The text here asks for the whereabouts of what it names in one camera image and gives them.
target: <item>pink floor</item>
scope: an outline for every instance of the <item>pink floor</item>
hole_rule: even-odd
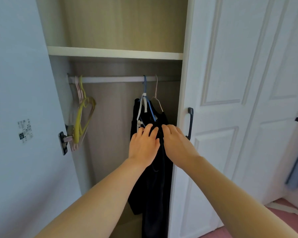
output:
[[[279,199],[275,201],[278,204],[287,205],[290,207],[294,207],[291,203],[289,203],[285,199]],[[285,221],[291,228],[293,228],[298,233],[298,215],[288,213],[281,210],[271,209],[268,208],[271,212],[273,212],[276,216],[281,218],[283,221]],[[221,227],[215,231],[212,231],[204,236],[201,236],[200,238],[232,238],[229,232],[226,230],[225,227]]]

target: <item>closet rod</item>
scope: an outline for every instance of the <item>closet rod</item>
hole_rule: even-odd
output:
[[[146,76],[147,82],[156,81],[156,76]],[[181,76],[158,76],[159,82],[180,81]],[[143,82],[143,76],[114,76],[114,77],[82,77],[82,83],[104,82]],[[75,77],[69,76],[69,83],[75,83]]]

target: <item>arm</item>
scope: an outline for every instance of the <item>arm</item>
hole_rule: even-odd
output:
[[[107,238],[123,212],[139,176],[154,160],[160,143],[158,128],[139,128],[130,141],[129,157],[48,224],[36,238]]]
[[[178,127],[162,129],[167,156],[197,184],[231,236],[298,238],[285,222],[201,157]]]

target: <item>person's left hand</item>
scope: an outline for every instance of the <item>person's left hand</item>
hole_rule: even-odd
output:
[[[148,124],[146,128],[140,127],[135,133],[129,144],[129,159],[148,167],[158,152],[160,147],[159,138],[156,139],[158,127],[155,127],[149,136],[152,124]]]

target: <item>black clothing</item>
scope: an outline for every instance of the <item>black clothing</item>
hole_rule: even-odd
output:
[[[168,231],[173,163],[166,156],[161,127],[162,124],[168,124],[167,117],[164,113],[159,114],[153,108],[152,103],[150,104],[154,115],[157,117],[156,121],[154,121],[149,107],[148,112],[145,113],[142,106],[140,118],[145,125],[153,124],[151,131],[155,127],[159,127],[157,138],[160,141],[160,148],[152,164],[145,169],[137,180],[128,202],[135,215],[143,213],[142,238],[164,238],[167,237]],[[139,105],[139,99],[136,99],[131,122],[131,136],[137,132]]]

